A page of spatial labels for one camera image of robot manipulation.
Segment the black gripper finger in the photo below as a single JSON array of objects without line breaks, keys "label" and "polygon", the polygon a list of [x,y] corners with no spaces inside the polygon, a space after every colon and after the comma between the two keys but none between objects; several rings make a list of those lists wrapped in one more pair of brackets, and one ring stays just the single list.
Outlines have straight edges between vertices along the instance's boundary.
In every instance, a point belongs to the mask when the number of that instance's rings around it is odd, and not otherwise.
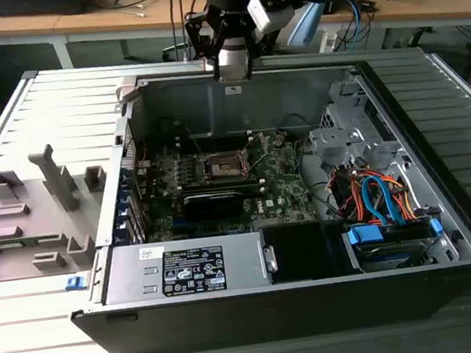
[{"label": "black gripper finger", "polygon": [[[210,36],[201,33],[205,25],[213,30]],[[184,27],[192,46],[194,46],[196,58],[205,59],[212,66],[213,77],[215,80],[219,80],[219,55],[224,43],[220,11],[217,8],[211,8],[200,13],[186,13]]]},{"label": "black gripper finger", "polygon": [[250,14],[243,13],[240,21],[247,52],[246,78],[250,79],[252,77],[253,62],[261,56],[261,49],[259,43],[256,41],[256,25],[251,19]]}]

